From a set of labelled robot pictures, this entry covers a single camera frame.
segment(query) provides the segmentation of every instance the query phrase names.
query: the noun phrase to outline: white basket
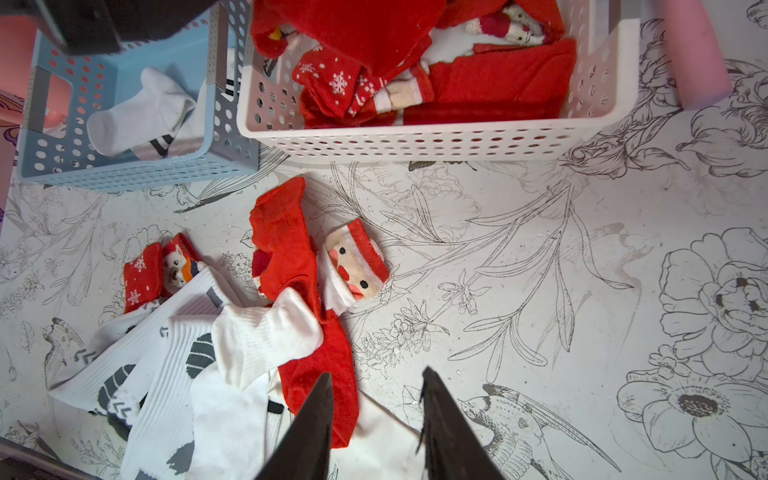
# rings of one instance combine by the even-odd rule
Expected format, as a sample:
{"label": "white basket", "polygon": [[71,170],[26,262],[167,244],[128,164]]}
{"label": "white basket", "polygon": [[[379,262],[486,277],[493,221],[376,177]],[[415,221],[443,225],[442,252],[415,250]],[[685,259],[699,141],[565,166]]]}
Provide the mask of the white basket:
{"label": "white basket", "polygon": [[[244,137],[309,162],[559,158],[602,127],[619,121],[634,106],[640,43],[637,0],[559,3],[566,35],[575,38],[578,47],[570,94],[560,118],[305,130],[297,103],[302,86],[292,80],[291,72],[309,42],[276,61],[265,60],[249,42],[237,126]],[[595,19],[608,17],[612,25],[602,25],[610,34],[596,45],[601,23]]]}

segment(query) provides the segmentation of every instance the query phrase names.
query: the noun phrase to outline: blue basket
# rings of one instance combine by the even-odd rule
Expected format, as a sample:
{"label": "blue basket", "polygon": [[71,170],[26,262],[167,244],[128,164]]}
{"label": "blue basket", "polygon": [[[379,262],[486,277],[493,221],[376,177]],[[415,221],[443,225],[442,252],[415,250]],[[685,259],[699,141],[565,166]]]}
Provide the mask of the blue basket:
{"label": "blue basket", "polygon": [[[237,5],[217,3],[166,40],[137,41],[124,44],[124,51],[118,54],[91,57],[69,58],[38,32],[24,126],[18,139],[18,179],[119,191],[257,172],[259,144],[241,136],[236,125],[250,15],[250,5],[244,0],[238,0]],[[227,43],[236,52],[234,98],[224,94]],[[88,116],[136,95],[146,67],[155,67],[173,78],[192,98],[206,82],[207,101],[197,106],[205,108],[202,147],[192,154],[157,161],[140,161],[130,151],[118,157],[100,155],[88,140]],[[71,86],[63,138],[42,133],[51,73]]]}

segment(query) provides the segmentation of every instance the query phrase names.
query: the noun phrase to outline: floor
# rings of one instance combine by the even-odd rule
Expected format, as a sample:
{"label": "floor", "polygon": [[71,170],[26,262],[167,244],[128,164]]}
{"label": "floor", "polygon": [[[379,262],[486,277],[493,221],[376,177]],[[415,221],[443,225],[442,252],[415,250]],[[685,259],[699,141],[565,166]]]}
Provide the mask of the floor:
{"label": "floor", "polygon": [[768,2],[753,3],[707,3],[736,91],[702,111],[677,106],[649,10],[637,107],[558,162],[307,168],[264,151],[231,180],[11,185],[0,433],[116,478],[107,423],[46,395],[62,353],[122,311],[123,263],[179,231],[255,302],[248,213],[302,174],[310,233],[361,217],[390,263],[344,323],[361,389],[403,421],[421,425],[431,366],[483,445],[530,446],[491,450],[508,478],[550,458],[577,480],[768,478]]}

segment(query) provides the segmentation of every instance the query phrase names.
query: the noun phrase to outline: snowflake pattern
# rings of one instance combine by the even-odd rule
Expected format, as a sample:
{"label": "snowflake pattern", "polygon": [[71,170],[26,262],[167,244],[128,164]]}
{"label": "snowflake pattern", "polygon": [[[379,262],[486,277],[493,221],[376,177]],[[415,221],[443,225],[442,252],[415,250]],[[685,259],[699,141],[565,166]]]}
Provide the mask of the snowflake pattern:
{"label": "snowflake pattern", "polygon": [[338,74],[333,74],[333,81],[329,82],[328,85],[330,85],[333,88],[333,93],[337,95],[344,95],[346,94],[346,79],[344,78],[344,72],[341,71]]}
{"label": "snowflake pattern", "polygon": [[139,256],[136,261],[134,262],[134,268],[138,270],[139,273],[141,273],[142,270],[147,268],[147,264],[144,263],[144,255]]}
{"label": "snowflake pattern", "polygon": [[130,305],[136,305],[139,303],[139,300],[141,300],[141,295],[139,295],[138,290],[132,291],[131,295],[128,296],[128,303]]}

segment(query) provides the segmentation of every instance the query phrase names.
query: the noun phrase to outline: pile of socks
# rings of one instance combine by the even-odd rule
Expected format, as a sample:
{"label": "pile of socks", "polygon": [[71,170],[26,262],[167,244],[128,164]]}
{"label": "pile of socks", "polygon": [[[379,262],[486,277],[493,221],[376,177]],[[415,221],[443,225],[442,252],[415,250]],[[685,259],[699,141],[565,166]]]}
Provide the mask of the pile of socks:
{"label": "pile of socks", "polygon": [[251,480],[317,379],[330,372],[332,461],[344,478],[421,478],[418,435],[359,392],[339,315],[389,278],[358,219],[319,249],[295,177],[251,212],[254,280],[244,307],[181,233],[124,265],[125,314],[103,324],[49,385],[127,440],[123,480]]}
{"label": "pile of socks", "polygon": [[[307,128],[556,118],[576,61],[556,0],[258,0],[253,14],[268,58],[317,41],[293,70]],[[430,65],[434,28],[478,41]]]}

